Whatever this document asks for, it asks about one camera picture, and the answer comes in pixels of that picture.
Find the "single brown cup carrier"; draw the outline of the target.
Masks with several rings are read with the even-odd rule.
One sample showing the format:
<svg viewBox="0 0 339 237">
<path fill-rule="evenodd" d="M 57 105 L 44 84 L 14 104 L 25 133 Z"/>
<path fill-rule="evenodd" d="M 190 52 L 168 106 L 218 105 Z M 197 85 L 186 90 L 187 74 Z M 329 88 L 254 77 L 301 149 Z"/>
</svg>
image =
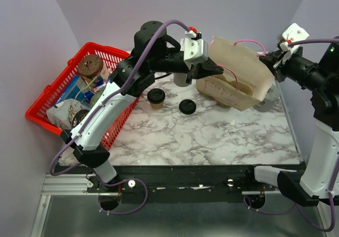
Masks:
<svg viewBox="0 0 339 237">
<path fill-rule="evenodd" d="M 229 75 L 227 74 L 223 74 L 223 75 L 214 75 L 213 77 L 220 79 L 228 84 L 230 84 L 231 86 L 233 86 L 235 89 L 240 90 L 241 92 L 252 96 L 253 95 L 253 90 L 246 84 L 241 83 L 240 81 L 236 81 L 235 78 L 231 78 Z"/>
</svg>

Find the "pink beige paper bag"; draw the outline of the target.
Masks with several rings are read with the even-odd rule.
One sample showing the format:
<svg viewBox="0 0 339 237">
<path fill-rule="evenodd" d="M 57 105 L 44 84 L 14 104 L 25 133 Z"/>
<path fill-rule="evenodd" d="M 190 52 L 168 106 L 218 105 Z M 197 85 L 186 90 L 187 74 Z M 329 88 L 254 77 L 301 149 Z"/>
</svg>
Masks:
<svg viewBox="0 0 339 237">
<path fill-rule="evenodd" d="M 234 95 L 239 99 L 239 103 L 233 108 L 239 111 L 260 103 L 275 81 L 266 65 L 260 62 L 260 54 L 239 43 L 214 37 L 209 45 L 209 57 L 224 69 L 223 74 L 248 85 L 253 90 L 253 95 L 250 96 L 235 89 L 230 84 L 213 77 L 214 75 L 196 81 L 198 92 L 212 98 Z"/>
</svg>

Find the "black plastic cup lid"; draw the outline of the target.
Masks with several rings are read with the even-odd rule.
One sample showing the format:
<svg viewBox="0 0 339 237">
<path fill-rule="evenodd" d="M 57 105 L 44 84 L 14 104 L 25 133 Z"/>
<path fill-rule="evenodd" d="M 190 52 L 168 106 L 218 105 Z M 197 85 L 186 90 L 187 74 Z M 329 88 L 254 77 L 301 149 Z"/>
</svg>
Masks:
<svg viewBox="0 0 339 237">
<path fill-rule="evenodd" d="M 148 92 L 147 99 L 152 104 L 160 104 L 165 100 L 165 92 L 160 88 L 153 88 Z"/>
</svg>

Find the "brown paper coffee cup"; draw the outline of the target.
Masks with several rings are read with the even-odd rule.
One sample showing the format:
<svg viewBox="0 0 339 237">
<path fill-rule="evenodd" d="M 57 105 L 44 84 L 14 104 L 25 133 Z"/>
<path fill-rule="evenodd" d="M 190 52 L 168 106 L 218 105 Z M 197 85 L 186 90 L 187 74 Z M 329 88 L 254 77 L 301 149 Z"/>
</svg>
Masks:
<svg viewBox="0 0 339 237">
<path fill-rule="evenodd" d="M 155 110 L 159 110 L 163 108 L 164 101 L 150 101 L 150 106 Z"/>
</svg>

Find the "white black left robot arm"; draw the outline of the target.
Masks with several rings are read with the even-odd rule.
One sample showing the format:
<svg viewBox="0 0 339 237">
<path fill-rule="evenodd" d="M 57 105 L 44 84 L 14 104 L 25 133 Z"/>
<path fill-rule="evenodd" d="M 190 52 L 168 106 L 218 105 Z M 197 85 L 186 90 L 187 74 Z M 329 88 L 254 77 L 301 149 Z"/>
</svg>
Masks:
<svg viewBox="0 0 339 237">
<path fill-rule="evenodd" d="M 175 84 L 184 87 L 194 79 L 223 71 L 209 58 L 208 43 L 201 33 L 178 20 L 146 22 L 134 35 L 130 56 L 117 65 L 100 99 L 76 127 L 62 131 L 61 137 L 66 147 L 74 149 L 78 162 L 98 175 L 99 186 L 112 192 L 118 174 L 101 139 L 117 117 L 155 82 L 155 73 L 172 73 Z"/>
</svg>

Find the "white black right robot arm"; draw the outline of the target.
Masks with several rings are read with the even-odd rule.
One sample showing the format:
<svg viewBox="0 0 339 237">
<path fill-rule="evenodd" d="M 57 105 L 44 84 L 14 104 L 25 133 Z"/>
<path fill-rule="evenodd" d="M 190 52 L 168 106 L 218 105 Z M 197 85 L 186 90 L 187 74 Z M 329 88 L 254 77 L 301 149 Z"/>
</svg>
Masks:
<svg viewBox="0 0 339 237">
<path fill-rule="evenodd" d="M 249 190 L 271 185 L 303 207 L 338 206 L 338 37 L 287 46 L 293 51 L 287 60 L 287 53 L 277 50 L 260 61 L 278 82 L 289 79 L 310 91 L 314 131 L 307 141 L 312 149 L 305 170 L 256 166 L 244 176 L 244 185 Z"/>
</svg>

